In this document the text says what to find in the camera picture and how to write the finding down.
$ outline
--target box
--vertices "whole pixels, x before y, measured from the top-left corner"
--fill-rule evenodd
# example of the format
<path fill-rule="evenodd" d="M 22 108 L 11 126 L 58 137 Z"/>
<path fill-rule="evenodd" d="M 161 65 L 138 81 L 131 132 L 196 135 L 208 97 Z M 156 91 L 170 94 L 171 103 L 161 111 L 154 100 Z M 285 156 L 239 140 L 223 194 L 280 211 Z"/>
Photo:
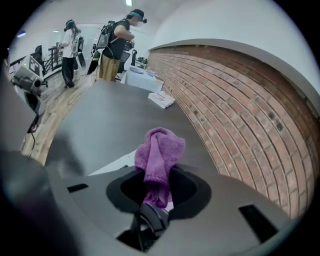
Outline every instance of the box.
<path fill-rule="evenodd" d="M 164 91 L 149 93 L 148 98 L 163 109 L 166 109 L 167 107 L 171 106 L 176 101 L 170 95 L 165 94 Z"/>

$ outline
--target vr headset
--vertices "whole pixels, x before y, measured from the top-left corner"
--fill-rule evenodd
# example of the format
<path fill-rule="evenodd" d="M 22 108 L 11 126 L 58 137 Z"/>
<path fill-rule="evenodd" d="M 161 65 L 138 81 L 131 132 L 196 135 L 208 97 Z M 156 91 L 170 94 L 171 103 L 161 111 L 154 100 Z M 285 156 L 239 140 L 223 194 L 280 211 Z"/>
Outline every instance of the vr headset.
<path fill-rule="evenodd" d="M 74 23 L 75 21 L 73 19 L 70 19 L 68 20 L 66 23 L 65 23 L 65 28 L 64 28 L 64 32 L 66 32 L 68 29 L 69 29 L 69 26 Z"/>

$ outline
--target black t-shirt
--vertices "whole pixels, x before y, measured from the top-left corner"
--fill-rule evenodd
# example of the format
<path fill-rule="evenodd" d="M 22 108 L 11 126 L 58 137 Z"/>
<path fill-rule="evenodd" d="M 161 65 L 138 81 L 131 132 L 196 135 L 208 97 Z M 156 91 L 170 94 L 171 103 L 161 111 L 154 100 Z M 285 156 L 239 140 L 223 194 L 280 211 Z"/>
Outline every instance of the black t-shirt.
<path fill-rule="evenodd" d="M 109 42 L 112 42 L 114 39 L 117 38 L 117 36 L 115 36 L 115 29 L 119 25 L 124 26 L 127 31 L 129 31 L 129 29 L 130 29 L 129 21 L 127 21 L 126 19 L 118 21 L 117 24 L 114 26 L 113 30 L 111 31 Z M 119 38 L 115 42 L 110 43 L 108 45 L 110 50 L 112 51 L 112 53 L 110 52 L 108 47 L 105 48 L 102 53 L 104 56 L 106 56 L 110 59 L 120 60 L 122 53 L 124 52 L 125 45 L 126 45 L 126 40 Z"/>

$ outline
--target black pants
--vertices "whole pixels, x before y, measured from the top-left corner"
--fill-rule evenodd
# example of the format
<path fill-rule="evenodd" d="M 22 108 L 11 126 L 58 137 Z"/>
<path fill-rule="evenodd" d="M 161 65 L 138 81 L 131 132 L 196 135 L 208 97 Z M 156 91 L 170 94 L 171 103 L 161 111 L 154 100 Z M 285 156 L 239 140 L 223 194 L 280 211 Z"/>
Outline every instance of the black pants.
<path fill-rule="evenodd" d="M 62 76 L 67 86 L 74 85 L 74 62 L 76 58 L 62 58 Z"/>

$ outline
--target white tablecloth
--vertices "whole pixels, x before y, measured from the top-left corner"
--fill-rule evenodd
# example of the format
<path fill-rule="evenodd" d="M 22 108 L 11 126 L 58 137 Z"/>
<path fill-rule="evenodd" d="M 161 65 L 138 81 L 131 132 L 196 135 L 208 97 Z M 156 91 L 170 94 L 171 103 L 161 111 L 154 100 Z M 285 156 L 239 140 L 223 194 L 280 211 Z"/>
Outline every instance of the white tablecloth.
<path fill-rule="evenodd" d="M 154 93 L 161 92 L 162 84 L 156 82 L 153 77 L 151 75 L 148 75 L 148 73 L 144 69 L 140 68 L 140 70 L 143 72 L 142 74 L 133 72 L 130 69 L 127 70 L 123 78 L 121 79 L 121 83 L 146 89 Z"/>

